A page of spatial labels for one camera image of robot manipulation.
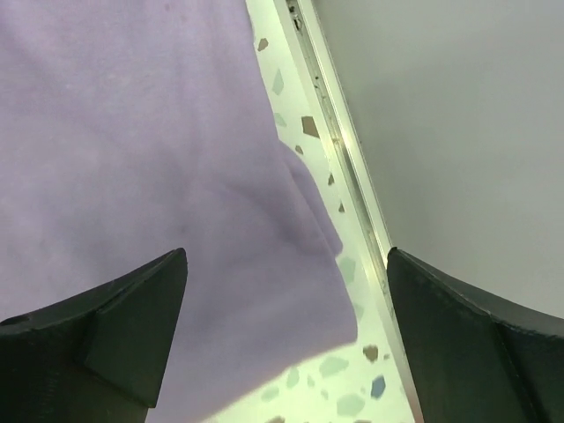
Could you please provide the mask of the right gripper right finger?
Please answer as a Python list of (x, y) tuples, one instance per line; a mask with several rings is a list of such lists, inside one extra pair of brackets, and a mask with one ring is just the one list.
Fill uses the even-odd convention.
[(562, 319), (397, 248), (387, 278), (424, 421), (563, 421)]

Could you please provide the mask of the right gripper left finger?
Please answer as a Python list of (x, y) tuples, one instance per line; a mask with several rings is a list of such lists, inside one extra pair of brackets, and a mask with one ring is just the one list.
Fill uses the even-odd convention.
[(143, 422), (155, 408), (188, 276), (184, 249), (1, 323), (1, 420)]

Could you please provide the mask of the purple t shirt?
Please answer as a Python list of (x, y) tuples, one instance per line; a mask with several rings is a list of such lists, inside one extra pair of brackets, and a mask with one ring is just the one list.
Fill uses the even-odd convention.
[(355, 341), (341, 241), (278, 138), (242, 1), (1, 4), (1, 314), (182, 248), (151, 422)]

